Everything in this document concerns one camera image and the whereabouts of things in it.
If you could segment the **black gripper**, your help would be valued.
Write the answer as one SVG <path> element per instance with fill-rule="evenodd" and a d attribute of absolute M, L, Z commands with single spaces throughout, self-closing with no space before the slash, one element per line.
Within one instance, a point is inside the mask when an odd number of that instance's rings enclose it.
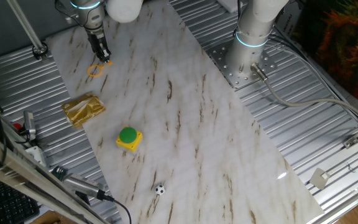
<path fill-rule="evenodd" d="M 94 53 L 98 56 L 101 62 L 110 61 L 110 51 L 106 48 L 105 36 L 103 28 L 88 29 L 87 30 L 88 40 L 91 44 L 91 48 Z"/>

